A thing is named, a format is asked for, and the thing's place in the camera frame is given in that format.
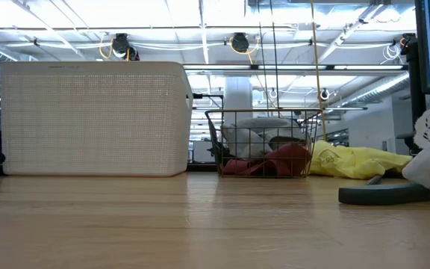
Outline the black monitor stand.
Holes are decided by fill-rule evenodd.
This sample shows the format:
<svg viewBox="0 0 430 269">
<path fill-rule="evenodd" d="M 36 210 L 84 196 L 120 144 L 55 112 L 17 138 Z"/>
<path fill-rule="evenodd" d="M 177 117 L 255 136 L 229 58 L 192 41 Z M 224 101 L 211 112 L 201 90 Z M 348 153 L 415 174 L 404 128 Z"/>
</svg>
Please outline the black monitor stand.
<svg viewBox="0 0 430 269">
<path fill-rule="evenodd" d="M 410 94 L 411 94 L 411 113 L 412 123 L 415 126 L 416 121 L 426 110 L 426 99 L 422 89 L 420 76 L 420 57 L 418 42 L 409 46 L 409 52 L 405 55 L 408 62 Z"/>
</svg>

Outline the white building column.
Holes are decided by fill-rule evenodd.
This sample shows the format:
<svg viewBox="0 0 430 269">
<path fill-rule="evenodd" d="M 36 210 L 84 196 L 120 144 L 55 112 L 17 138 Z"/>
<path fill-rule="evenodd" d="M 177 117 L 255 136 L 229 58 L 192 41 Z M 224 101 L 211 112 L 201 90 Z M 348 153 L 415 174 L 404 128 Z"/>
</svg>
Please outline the white building column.
<svg viewBox="0 0 430 269">
<path fill-rule="evenodd" d="M 252 84 L 249 77 L 225 78 L 224 89 L 225 110 L 251 110 L 252 109 Z M 238 120 L 253 118 L 252 112 L 225 112 L 224 123 L 235 124 Z"/>
</svg>

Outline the yellow cloth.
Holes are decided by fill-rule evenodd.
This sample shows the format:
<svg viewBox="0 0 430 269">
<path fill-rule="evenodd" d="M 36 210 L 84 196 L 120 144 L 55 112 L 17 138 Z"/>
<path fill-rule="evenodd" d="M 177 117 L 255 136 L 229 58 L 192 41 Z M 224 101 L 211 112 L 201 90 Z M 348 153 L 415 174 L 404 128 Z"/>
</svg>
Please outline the yellow cloth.
<svg viewBox="0 0 430 269">
<path fill-rule="evenodd" d="M 412 156 L 369 147 L 333 146 L 324 140 L 314 144 L 309 173 L 347 179 L 371 179 L 387 171 L 401 173 Z"/>
</svg>

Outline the light grey cloth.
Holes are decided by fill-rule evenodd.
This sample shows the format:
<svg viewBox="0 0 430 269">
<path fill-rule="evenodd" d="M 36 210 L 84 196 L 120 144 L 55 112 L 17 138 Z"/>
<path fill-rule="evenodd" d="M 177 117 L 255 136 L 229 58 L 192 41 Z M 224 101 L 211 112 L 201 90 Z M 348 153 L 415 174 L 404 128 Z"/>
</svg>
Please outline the light grey cloth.
<svg viewBox="0 0 430 269">
<path fill-rule="evenodd" d="M 295 121 L 277 117 L 241 119 L 221 131 L 229 152 L 243 160 L 262 158 L 286 144 L 311 146 Z"/>
</svg>

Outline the grey clothes hanger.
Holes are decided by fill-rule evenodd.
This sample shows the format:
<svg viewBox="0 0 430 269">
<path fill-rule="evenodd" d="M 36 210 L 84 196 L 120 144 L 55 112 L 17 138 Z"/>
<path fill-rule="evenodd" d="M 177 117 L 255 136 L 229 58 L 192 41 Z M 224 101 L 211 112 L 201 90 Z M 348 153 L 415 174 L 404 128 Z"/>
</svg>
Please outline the grey clothes hanger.
<svg viewBox="0 0 430 269">
<path fill-rule="evenodd" d="M 430 202 L 430 190 L 417 183 L 382 184 L 374 176 L 365 185 L 338 189 L 338 202 L 348 205 L 401 205 Z"/>
</svg>

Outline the white plastic storage bin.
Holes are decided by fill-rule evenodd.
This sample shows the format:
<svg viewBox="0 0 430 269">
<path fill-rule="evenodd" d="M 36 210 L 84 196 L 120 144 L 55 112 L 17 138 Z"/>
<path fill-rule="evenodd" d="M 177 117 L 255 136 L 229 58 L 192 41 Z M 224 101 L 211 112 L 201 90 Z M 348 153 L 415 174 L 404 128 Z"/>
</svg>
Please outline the white plastic storage bin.
<svg viewBox="0 0 430 269">
<path fill-rule="evenodd" d="M 193 94 L 176 62 L 0 66 L 3 171 L 174 176 L 187 168 Z"/>
</svg>

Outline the maroon cloth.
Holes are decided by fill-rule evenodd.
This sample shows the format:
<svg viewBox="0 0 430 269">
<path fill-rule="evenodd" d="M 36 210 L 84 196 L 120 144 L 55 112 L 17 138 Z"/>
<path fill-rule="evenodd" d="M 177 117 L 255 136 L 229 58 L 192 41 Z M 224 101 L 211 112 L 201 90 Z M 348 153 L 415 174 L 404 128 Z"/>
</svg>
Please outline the maroon cloth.
<svg viewBox="0 0 430 269">
<path fill-rule="evenodd" d="M 229 159 L 222 164 L 224 176 L 293 178 L 303 176 L 311 163 L 312 155 L 304 147 L 289 143 L 263 157 Z"/>
</svg>

